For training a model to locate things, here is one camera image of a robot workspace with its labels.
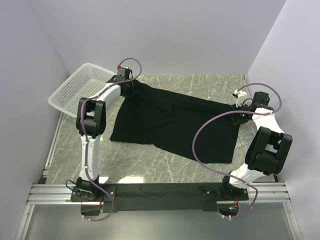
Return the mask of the black t shirt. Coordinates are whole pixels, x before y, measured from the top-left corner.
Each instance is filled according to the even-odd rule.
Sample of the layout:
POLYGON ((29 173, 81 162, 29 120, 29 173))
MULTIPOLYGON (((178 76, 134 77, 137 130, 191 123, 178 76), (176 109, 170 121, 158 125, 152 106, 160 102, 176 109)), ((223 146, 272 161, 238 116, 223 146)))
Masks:
POLYGON ((230 164, 239 125, 231 115, 199 128, 232 110, 231 105, 205 100, 133 82, 136 94, 126 97, 118 111, 110 140, 153 145, 202 163, 230 164))

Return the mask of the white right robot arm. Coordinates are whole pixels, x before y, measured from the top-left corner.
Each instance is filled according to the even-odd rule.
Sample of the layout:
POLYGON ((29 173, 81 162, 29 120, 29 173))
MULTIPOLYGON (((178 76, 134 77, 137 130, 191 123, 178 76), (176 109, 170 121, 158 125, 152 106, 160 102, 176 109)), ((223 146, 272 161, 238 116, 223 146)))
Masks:
POLYGON ((237 113, 233 117, 234 123, 242 125, 252 120, 257 132, 247 150, 244 163, 230 172, 237 178, 223 177, 219 193, 226 200, 244 193, 247 183, 251 184, 260 177, 280 173, 293 142, 293 137, 279 127, 274 109, 269 106, 268 93, 255 92, 250 104, 246 103, 248 99, 244 91, 236 90, 233 95, 237 98, 236 104, 232 106, 233 110, 254 112, 237 113))

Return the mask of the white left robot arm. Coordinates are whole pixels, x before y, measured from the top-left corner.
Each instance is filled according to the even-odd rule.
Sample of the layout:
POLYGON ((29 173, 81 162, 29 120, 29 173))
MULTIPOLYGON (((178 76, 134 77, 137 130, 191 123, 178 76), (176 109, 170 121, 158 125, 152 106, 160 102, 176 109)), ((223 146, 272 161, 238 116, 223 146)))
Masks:
POLYGON ((102 197, 99 186, 98 152, 101 136, 107 126, 106 107, 120 96, 134 92, 133 71, 117 67, 117 74, 107 81, 103 89, 91 97, 82 97, 78 103, 76 128, 82 144, 81 170, 73 193, 94 201, 102 197))

